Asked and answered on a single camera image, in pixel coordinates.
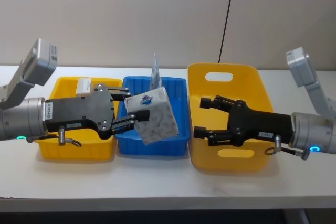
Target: white object in bin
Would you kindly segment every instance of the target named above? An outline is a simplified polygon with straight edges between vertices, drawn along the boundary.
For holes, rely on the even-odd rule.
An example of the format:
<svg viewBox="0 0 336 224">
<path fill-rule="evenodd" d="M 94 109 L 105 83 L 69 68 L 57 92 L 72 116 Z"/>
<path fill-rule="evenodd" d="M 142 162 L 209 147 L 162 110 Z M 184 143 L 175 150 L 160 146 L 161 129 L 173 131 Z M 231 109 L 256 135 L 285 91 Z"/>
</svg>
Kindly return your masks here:
<svg viewBox="0 0 336 224">
<path fill-rule="evenodd" d="M 162 79 L 160 77 L 160 71 L 158 67 L 158 61 L 156 60 L 156 55 L 154 54 L 154 61 L 152 67 L 152 78 L 149 90 L 158 89 L 162 87 Z"/>
<path fill-rule="evenodd" d="M 135 122 L 135 128 L 144 144 L 154 143 L 179 134 L 165 87 L 125 98 L 125 107 L 128 113 L 139 110 L 150 111 L 149 121 Z"/>
<path fill-rule="evenodd" d="M 77 81 L 76 96 L 88 95 L 92 89 L 91 78 L 79 78 Z"/>
</svg>

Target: yellow plastic basket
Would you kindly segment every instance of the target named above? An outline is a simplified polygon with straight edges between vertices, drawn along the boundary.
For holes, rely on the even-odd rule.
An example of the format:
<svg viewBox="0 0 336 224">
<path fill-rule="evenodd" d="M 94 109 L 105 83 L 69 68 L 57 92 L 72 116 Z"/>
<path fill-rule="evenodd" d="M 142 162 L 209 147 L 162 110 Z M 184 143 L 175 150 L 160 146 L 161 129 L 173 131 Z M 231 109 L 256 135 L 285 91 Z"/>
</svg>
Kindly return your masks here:
<svg viewBox="0 0 336 224">
<path fill-rule="evenodd" d="M 50 99 L 76 97 L 77 81 L 81 77 L 61 77 L 56 81 Z M 121 87 L 122 81 L 118 79 L 91 78 L 92 85 L 104 83 L 107 86 Z M 118 102 L 114 102 L 114 111 L 118 109 Z M 96 131 L 81 129 L 66 131 L 66 137 L 80 141 L 82 147 L 72 144 L 59 146 L 58 140 L 38 140 L 41 154 L 44 158 L 55 159 L 110 159 L 114 154 L 114 137 L 108 140 L 101 140 Z"/>
<path fill-rule="evenodd" d="M 231 81 L 207 81 L 209 72 L 231 73 Z M 273 112 L 268 95 L 257 69 L 247 65 L 195 63 L 188 67 L 188 86 L 192 126 L 211 130 L 227 127 L 228 113 L 215 109 L 201 109 L 201 97 L 214 99 L 216 95 L 232 100 L 244 100 L 254 110 Z M 207 140 L 192 138 L 190 144 L 193 165 L 206 172 L 260 170 L 269 156 L 264 151 L 271 142 L 247 140 L 242 147 L 208 146 Z"/>
</svg>

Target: blue plastic tray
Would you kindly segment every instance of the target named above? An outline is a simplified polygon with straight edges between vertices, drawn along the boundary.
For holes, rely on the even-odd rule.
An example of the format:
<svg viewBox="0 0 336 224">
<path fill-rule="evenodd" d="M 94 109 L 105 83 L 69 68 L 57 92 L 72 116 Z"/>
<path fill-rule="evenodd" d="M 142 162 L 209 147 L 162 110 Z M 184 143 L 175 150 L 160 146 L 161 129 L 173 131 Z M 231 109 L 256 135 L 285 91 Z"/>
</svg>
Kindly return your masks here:
<svg viewBox="0 0 336 224">
<path fill-rule="evenodd" d="M 150 77 L 125 77 L 123 87 L 130 89 L 132 95 L 149 90 Z M 118 139 L 119 152 L 136 155 L 169 155 L 183 156 L 187 141 L 190 139 L 190 119 L 187 101 L 186 81 L 181 78 L 163 77 L 162 84 L 166 88 L 170 104 L 178 125 L 179 135 L 145 145 L 136 130 L 115 135 Z M 123 102 L 119 104 L 118 117 L 127 114 Z"/>
</svg>

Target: robotic arm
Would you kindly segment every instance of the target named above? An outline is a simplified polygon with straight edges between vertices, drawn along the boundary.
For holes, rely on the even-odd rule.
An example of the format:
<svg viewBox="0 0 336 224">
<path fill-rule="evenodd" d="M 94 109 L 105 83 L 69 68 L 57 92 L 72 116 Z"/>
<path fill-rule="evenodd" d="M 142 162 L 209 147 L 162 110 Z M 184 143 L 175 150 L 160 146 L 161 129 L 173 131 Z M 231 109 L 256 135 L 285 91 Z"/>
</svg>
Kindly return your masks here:
<svg viewBox="0 0 336 224">
<path fill-rule="evenodd" d="M 35 84 L 43 86 L 57 65 L 57 47 L 38 39 L 8 85 L 0 87 L 0 141 L 24 136 L 28 142 L 55 138 L 59 145 L 78 141 L 65 138 L 66 130 L 90 128 L 101 139 L 134 129 L 135 120 L 148 121 L 149 111 L 116 119 L 113 101 L 131 96 L 128 88 L 96 85 L 87 96 L 53 99 L 24 99 Z"/>
<path fill-rule="evenodd" d="M 336 113 L 333 110 L 336 102 L 324 95 L 309 56 L 302 48 L 288 52 L 287 62 L 297 85 L 306 87 L 315 110 L 320 115 L 255 111 L 245 101 L 233 101 L 217 95 L 214 100 L 201 98 L 200 107 L 229 113 L 227 129 L 212 131 L 196 126 L 194 137 L 207 138 L 209 146 L 240 147 L 245 140 L 251 138 L 271 141 L 275 143 L 275 147 L 265 150 L 265 154 L 285 151 L 300 156 L 303 160 L 308 158 L 310 152 L 336 154 Z M 302 151 L 281 147 L 282 143 Z"/>
</svg>

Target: bin handle cutout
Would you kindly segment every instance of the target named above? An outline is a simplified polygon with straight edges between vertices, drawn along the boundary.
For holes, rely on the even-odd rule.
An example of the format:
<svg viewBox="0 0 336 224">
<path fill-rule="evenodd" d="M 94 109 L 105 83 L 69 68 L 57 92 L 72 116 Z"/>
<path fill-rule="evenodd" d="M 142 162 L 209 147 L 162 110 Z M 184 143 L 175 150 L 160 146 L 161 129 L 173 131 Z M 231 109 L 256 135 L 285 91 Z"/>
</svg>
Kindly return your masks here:
<svg viewBox="0 0 336 224">
<path fill-rule="evenodd" d="M 255 152 L 247 149 L 221 149 L 217 152 L 219 157 L 239 157 L 250 158 L 253 157 Z"/>
<path fill-rule="evenodd" d="M 205 75 L 207 81 L 229 82 L 233 79 L 233 74 L 227 72 L 209 72 Z"/>
</svg>

